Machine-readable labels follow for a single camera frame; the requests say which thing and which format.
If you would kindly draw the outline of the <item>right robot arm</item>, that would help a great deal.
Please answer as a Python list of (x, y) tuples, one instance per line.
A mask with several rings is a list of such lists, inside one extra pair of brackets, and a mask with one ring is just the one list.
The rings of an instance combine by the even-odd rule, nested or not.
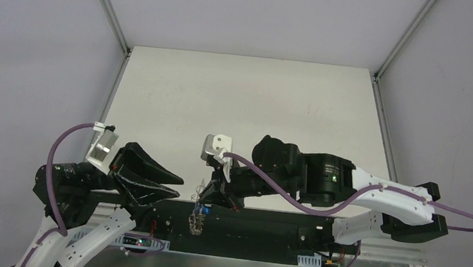
[(239, 211), (246, 198), (276, 194), (317, 217), (331, 217), (350, 205), (364, 207), (366, 213), (335, 218), (320, 233), (320, 244), (329, 252), (381, 235), (402, 243), (426, 243), (449, 231), (446, 219), (433, 208), (440, 197), (434, 183), (401, 185), (345, 158), (303, 153), (295, 144), (271, 136), (255, 145), (250, 160), (232, 148), (229, 136), (206, 136), (201, 158), (213, 172), (209, 184), (198, 192), (199, 208)]

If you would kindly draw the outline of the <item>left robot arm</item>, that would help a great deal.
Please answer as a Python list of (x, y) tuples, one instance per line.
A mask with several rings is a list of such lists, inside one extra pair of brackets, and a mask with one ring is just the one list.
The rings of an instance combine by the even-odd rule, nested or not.
[[(15, 267), (84, 267), (108, 245), (130, 232), (153, 230), (154, 204), (177, 198), (171, 185), (184, 181), (150, 157), (137, 142), (121, 147), (102, 172), (92, 163), (50, 163), (40, 167), (33, 192), (45, 205), (29, 248)], [(117, 208), (73, 242), (101, 202), (98, 190), (116, 190)]]

